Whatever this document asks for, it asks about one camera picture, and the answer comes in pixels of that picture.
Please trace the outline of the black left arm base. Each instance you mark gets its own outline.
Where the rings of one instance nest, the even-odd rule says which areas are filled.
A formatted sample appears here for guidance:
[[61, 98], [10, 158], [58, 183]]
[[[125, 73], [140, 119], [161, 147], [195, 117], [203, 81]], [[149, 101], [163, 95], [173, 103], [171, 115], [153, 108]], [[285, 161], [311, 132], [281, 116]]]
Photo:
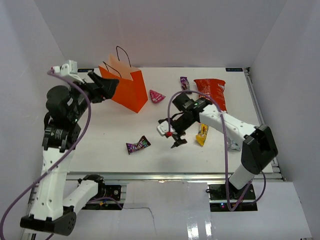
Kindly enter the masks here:
[[112, 198], [116, 201], [121, 199], [122, 186], [121, 185], [102, 185], [98, 188], [98, 192], [87, 203], [95, 203], [97, 201], [106, 201], [107, 198]]

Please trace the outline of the silver snack packet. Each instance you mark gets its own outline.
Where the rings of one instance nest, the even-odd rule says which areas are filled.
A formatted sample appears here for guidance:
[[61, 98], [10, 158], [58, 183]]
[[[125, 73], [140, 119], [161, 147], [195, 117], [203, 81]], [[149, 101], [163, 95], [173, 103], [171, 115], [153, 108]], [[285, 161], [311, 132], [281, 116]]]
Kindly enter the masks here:
[[230, 138], [227, 140], [227, 150], [228, 151], [240, 151], [241, 148], [240, 146], [233, 140], [231, 140]]

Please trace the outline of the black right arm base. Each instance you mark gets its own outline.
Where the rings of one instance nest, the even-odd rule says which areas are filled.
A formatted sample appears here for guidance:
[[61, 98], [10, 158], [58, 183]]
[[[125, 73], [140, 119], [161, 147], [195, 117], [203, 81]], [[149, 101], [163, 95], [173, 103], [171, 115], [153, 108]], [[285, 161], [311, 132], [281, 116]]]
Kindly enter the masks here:
[[[250, 184], [248, 190], [246, 191], [244, 197], [241, 198], [242, 192], [245, 187], [241, 190], [229, 189], [230, 206], [233, 208], [237, 201], [241, 199], [238, 207], [234, 210], [235, 212], [256, 212], [258, 210], [256, 200], [255, 190], [252, 184]], [[209, 184], [208, 188], [205, 190], [209, 197], [210, 211], [212, 213], [216, 212], [228, 212], [227, 206], [227, 195], [225, 184]]]

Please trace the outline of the red chips bag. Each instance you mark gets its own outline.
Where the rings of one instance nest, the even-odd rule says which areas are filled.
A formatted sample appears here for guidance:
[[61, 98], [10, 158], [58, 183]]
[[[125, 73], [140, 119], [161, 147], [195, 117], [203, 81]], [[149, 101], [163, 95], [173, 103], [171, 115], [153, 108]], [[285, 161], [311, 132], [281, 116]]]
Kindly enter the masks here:
[[194, 80], [197, 90], [207, 96], [210, 96], [224, 112], [227, 112], [224, 96], [226, 82], [216, 78], [204, 78]]

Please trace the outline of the orange paper bag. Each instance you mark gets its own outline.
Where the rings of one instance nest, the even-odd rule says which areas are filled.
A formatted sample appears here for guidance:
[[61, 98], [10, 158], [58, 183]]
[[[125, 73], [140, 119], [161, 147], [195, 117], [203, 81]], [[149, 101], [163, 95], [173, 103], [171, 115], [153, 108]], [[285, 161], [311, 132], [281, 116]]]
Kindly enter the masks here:
[[131, 64], [129, 57], [126, 61], [120, 60], [119, 50], [127, 53], [122, 47], [117, 46], [116, 55], [110, 53], [108, 61], [104, 61], [98, 68], [103, 78], [119, 80], [112, 100], [138, 113], [148, 101], [143, 73]]

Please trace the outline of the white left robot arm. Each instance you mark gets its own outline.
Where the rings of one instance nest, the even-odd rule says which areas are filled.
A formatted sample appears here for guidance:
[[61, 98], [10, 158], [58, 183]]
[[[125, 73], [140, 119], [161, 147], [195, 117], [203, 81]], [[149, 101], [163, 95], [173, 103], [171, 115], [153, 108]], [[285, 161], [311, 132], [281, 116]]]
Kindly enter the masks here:
[[47, 114], [44, 118], [42, 140], [42, 179], [28, 215], [20, 220], [20, 227], [38, 232], [68, 236], [73, 231], [77, 214], [91, 200], [106, 196], [104, 179], [89, 174], [78, 180], [78, 187], [67, 197], [64, 188], [76, 145], [88, 129], [78, 121], [91, 105], [111, 99], [118, 79], [103, 78], [93, 71], [91, 82], [71, 81], [70, 87], [57, 85], [46, 94]]

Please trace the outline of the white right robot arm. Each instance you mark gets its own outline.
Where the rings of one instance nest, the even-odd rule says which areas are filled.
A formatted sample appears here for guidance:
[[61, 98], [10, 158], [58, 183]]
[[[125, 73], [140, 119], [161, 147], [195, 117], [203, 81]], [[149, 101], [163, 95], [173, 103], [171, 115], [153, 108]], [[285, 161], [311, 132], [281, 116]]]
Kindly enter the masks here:
[[224, 141], [236, 142], [241, 149], [240, 164], [234, 173], [226, 170], [225, 193], [233, 200], [243, 195], [250, 181], [262, 173], [279, 151], [269, 126], [256, 126], [239, 120], [221, 110], [211, 97], [201, 94], [197, 100], [188, 97], [188, 91], [175, 93], [169, 100], [179, 113], [175, 119], [170, 113], [158, 122], [157, 131], [161, 136], [173, 138], [173, 148], [187, 143], [182, 137], [194, 123], [207, 125], [224, 135]]

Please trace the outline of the purple candy packet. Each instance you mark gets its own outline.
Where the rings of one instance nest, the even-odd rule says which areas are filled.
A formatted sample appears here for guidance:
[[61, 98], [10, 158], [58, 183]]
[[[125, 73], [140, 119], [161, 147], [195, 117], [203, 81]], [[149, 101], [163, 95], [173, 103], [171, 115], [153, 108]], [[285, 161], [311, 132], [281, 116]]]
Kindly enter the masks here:
[[189, 81], [188, 81], [186, 76], [181, 76], [180, 77], [180, 86], [181, 86], [181, 89], [183, 91], [186, 91], [186, 93], [188, 95], [192, 94], [191, 89], [190, 89], [190, 83], [189, 83]]
[[127, 152], [129, 155], [134, 152], [145, 149], [149, 146], [151, 146], [151, 143], [149, 142], [149, 140], [146, 138], [145, 135], [143, 135], [137, 143], [126, 143]]

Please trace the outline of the pink snack packet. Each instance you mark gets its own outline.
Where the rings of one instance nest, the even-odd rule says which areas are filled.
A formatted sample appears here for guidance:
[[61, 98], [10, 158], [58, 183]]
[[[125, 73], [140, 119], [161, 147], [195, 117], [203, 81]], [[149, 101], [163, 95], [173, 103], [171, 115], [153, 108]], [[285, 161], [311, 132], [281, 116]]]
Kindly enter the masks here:
[[161, 101], [163, 101], [166, 97], [157, 92], [157, 91], [154, 91], [152, 89], [149, 90], [149, 94], [150, 94], [150, 97], [151, 97], [151, 101], [154, 103], [154, 104], [157, 104], [157, 103], [160, 103]]

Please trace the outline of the yellow candy packet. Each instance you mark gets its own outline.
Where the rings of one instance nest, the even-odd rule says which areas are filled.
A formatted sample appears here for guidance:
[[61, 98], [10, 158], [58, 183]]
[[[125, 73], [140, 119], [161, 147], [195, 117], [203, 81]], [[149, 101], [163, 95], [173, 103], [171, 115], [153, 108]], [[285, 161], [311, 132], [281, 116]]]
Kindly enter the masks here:
[[199, 132], [195, 136], [195, 140], [201, 147], [203, 147], [207, 139], [209, 126], [203, 123], [201, 123], [199, 126], [200, 126]]

